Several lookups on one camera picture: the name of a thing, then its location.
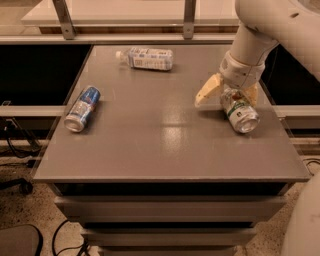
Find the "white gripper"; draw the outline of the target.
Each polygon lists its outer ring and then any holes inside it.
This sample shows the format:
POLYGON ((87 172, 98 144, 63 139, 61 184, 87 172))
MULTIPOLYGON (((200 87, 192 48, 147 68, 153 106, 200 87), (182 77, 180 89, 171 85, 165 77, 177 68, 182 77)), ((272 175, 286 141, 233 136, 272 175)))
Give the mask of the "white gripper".
POLYGON ((253 107, 257 105, 258 87, 256 82, 259 81, 265 64, 251 65, 243 64, 227 51, 219 66, 219 72, 212 75, 195 96, 194 105, 200 107, 207 102, 212 96, 217 96, 223 88, 223 80, 231 88, 246 88, 245 93, 253 107))

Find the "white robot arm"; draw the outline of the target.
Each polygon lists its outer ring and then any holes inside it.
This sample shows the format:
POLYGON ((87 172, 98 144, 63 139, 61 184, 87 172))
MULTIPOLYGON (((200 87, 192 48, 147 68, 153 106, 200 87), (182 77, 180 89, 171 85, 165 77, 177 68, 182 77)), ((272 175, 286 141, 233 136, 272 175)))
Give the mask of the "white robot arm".
POLYGON ((269 53, 282 45, 315 78, 320 79, 320 15, 298 0, 235 0, 239 28, 230 50, 195 96, 195 105, 219 96, 225 86, 257 100, 256 83, 269 53))

